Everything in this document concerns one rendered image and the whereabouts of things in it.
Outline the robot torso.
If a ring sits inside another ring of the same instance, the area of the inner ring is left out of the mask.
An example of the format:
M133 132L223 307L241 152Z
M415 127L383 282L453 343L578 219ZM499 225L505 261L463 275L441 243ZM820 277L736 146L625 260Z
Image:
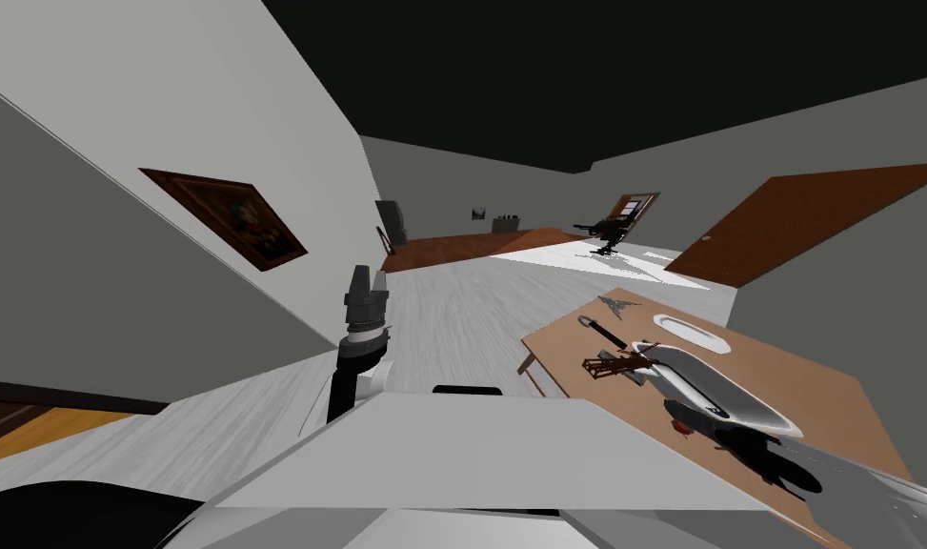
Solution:
M156 549L764 549L769 506L584 400L383 393L210 498Z

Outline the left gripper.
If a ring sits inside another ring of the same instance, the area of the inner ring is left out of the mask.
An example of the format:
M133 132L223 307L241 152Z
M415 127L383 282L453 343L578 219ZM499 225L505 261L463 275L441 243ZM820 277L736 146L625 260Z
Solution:
M371 268L356 265L344 304L349 330L376 330L385 324L389 299L387 274L376 273L371 289Z

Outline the dark grey tall cabinet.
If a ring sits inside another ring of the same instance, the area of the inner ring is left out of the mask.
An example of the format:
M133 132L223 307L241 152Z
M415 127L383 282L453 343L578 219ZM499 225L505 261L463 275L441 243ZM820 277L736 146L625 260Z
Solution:
M390 243L393 246L406 246L408 238L398 203L394 200L376 200L375 204Z

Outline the dark framed wall painting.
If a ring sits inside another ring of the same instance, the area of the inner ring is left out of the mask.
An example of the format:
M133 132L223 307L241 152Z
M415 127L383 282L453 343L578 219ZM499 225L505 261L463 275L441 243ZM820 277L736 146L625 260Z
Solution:
M142 173L260 272L308 252L252 185L152 169Z

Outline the brown door with window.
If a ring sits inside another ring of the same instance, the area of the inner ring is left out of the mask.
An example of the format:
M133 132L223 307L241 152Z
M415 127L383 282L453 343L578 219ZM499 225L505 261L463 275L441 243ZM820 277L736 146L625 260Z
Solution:
M615 203L609 218L624 217L629 221L626 228L630 232L651 204L659 198L660 193L627 193Z

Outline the brown wooden table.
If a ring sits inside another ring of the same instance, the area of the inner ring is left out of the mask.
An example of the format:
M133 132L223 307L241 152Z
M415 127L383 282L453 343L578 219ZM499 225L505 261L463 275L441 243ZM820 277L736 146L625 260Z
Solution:
M718 355L656 326L654 315L688 321L732 347ZM663 395L649 382L625 376L594 379L583 361L614 345L577 318L588 316L626 343L647 340L688 352L775 408L800 431L799 442L908 481L910 475L860 384L852 377L765 345L650 298L615 289L523 338L527 357L518 371L536 388L546 381L560 395L585 399L826 539L831 549L853 549L823 530L805 504L761 478L703 435L684 437L671 426Z

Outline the white oval plate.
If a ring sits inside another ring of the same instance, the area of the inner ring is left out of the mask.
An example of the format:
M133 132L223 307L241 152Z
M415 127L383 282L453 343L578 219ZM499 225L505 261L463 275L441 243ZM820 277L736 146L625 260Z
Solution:
M654 315L653 323L661 329L672 333L686 342L692 343L700 348L711 351L718 355L726 355L732 351L732 347L722 337L714 335L703 328L696 326L688 321L670 315Z

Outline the black-handled metal spoon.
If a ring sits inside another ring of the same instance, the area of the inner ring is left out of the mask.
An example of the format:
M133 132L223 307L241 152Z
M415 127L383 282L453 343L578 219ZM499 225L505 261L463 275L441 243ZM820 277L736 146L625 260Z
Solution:
M590 317L588 317L588 316L585 316L585 315L580 315L580 316L577 318L577 321L578 321L582 326L591 328L591 329L595 330L599 335L601 335L602 337L606 338L610 343L612 343L612 344L615 346L615 348L616 348L619 352L625 352L625 351L629 348L629 344L628 344L628 343L622 341L619 337L613 335L612 332L610 332L608 329L606 329L606 328L604 328L603 326L601 326L601 325L600 325L597 321L595 321L594 319L592 319L592 318L590 318Z

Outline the black office chair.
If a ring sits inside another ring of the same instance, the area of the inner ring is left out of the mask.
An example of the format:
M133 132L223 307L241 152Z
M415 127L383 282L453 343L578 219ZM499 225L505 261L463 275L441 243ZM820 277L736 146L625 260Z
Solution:
M602 247L593 250L595 255L611 255L613 247L618 244L628 232L634 222L632 214L627 216L609 216L594 225L574 225L575 229L587 231L589 236L594 236L599 240L606 242Z

